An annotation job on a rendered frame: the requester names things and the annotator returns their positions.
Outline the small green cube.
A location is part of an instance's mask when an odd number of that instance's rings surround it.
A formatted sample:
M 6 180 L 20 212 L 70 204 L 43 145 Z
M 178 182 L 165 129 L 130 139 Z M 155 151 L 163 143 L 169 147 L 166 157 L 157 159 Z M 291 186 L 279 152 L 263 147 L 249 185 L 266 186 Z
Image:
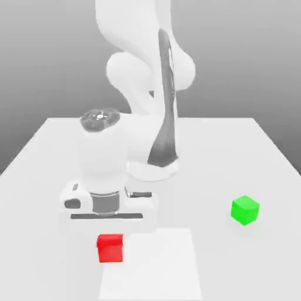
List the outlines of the small green cube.
M 230 215 L 241 225 L 246 226 L 257 219 L 259 208 L 259 203 L 245 195 L 232 201 Z

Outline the small red cube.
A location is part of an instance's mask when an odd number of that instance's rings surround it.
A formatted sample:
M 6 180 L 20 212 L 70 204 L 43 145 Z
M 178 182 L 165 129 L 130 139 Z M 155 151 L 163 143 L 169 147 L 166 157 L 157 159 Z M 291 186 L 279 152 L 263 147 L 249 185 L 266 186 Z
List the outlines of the small red cube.
M 123 234 L 100 234 L 96 241 L 100 263 L 123 261 Z

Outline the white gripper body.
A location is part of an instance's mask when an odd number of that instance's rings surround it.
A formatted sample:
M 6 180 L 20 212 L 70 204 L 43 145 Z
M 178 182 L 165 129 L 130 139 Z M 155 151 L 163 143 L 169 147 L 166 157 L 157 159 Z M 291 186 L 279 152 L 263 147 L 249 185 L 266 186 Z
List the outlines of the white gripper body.
M 117 213 L 100 216 L 95 213 L 59 212 L 62 230 L 83 234 L 149 233 L 156 229 L 157 211 Z

